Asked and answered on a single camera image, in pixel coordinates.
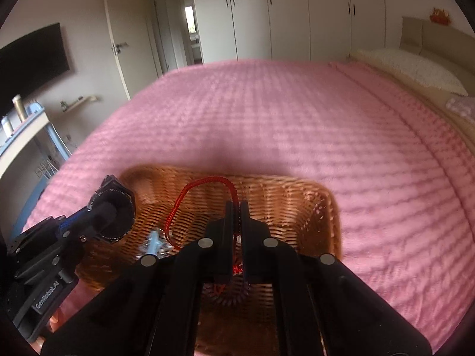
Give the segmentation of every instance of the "wicker basket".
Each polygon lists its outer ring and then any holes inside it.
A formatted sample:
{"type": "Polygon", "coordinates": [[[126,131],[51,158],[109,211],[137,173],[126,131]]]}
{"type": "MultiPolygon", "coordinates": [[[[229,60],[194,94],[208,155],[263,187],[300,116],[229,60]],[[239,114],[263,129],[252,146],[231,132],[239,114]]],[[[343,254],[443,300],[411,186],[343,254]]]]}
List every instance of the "wicker basket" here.
{"type": "MultiPolygon", "coordinates": [[[[135,193],[137,217],[130,233],[115,245],[88,244],[78,274],[90,287],[101,290],[140,255],[152,229],[162,228],[175,199],[189,182],[208,174],[167,166],[138,166],[121,175],[135,193]]],[[[341,256],[341,236],[336,203],[318,183],[289,177],[226,176],[240,200],[248,200],[251,217],[269,226],[271,235],[300,253],[341,256]]],[[[203,236],[206,224],[222,218],[227,188],[209,183],[185,196],[172,224],[179,246],[203,236]]],[[[241,287],[235,276],[233,287],[241,287]]],[[[223,306],[206,296],[200,312],[197,350],[209,355],[277,355],[272,286],[252,285],[239,304],[223,306]]]]}

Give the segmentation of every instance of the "wardrobe door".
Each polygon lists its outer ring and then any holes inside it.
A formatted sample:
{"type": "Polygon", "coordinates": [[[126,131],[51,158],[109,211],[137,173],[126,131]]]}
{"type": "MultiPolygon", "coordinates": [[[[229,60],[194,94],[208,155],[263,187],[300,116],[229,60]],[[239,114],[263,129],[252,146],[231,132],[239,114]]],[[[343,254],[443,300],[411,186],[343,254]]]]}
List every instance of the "wardrobe door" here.
{"type": "Polygon", "coordinates": [[[231,0],[194,0],[204,63],[237,58],[231,0]]]}
{"type": "Polygon", "coordinates": [[[308,0],[311,60],[344,60],[351,48],[351,1],[308,0]]]}
{"type": "Polygon", "coordinates": [[[273,60],[310,60],[308,0],[268,0],[273,60]]]}
{"type": "Polygon", "coordinates": [[[384,48],[386,8],[384,0],[351,0],[352,51],[384,48]]]}
{"type": "Polygon", "coordinates": [[[270,59],[267,0],[231,0],[231,4],[238,59],[270,59]]]}

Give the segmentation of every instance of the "screw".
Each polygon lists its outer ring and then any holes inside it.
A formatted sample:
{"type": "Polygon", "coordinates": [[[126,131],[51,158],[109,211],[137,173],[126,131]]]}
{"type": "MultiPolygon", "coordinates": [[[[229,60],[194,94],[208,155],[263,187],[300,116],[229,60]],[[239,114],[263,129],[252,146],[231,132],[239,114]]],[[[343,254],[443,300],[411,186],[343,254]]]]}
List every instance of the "screw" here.
{"type": "Polygon", "coordinates": [[[155,265],[157,260],[154,255],[147,254],[140,259],[140,264],[148,268],[149,266],[155,265]]]}
{"type": "Polygon", "coordinates": [[[324,265],[333,265],[335,263],[335,257],[331,254],[322,254],[320,256],[320,262],[324,265]]]}
{"type": "Polygon", "coordinates": [[[272,237],[266,238],[264,240],[264,246],[267,248],[275,248],[278,244],[279,244],[279,241],[272,237]]]}
{"type": "Polygon", "coordinates": [[[198,241],[198,246],[203,249],[210,248],[213,246],[213,240],[211,238],[201,238],[198,241]]]}

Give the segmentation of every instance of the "pink bedspread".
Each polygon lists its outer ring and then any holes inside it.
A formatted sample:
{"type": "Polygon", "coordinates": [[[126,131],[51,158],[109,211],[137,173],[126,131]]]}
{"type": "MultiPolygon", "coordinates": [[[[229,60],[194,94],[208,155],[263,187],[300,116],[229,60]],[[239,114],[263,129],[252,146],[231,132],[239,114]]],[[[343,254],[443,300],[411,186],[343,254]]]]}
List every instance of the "pink bedspread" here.
{"type": "MultiPolygon", "coordinates": [[[[344,263],[434,350],[475,298],[475,158],[446,122],[364,64],[171,72],[80,146],[28,226],[71,214],[106,174],[144,163],[324,184],[340,208],[344,263]]],[[[66,316],[87,301],[76,289],[66,316]]]]}

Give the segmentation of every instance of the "doorway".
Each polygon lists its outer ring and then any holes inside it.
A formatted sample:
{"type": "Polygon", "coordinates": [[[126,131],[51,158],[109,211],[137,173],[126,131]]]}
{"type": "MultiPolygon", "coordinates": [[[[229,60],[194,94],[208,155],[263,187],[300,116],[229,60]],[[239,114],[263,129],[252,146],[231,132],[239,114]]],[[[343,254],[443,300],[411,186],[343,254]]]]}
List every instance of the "doorway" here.
{"type": "Polygon", "coordinates": [[[155,40],[162,71],[201,64],[199,28],[193,0],[153,0],[155,40]]]}

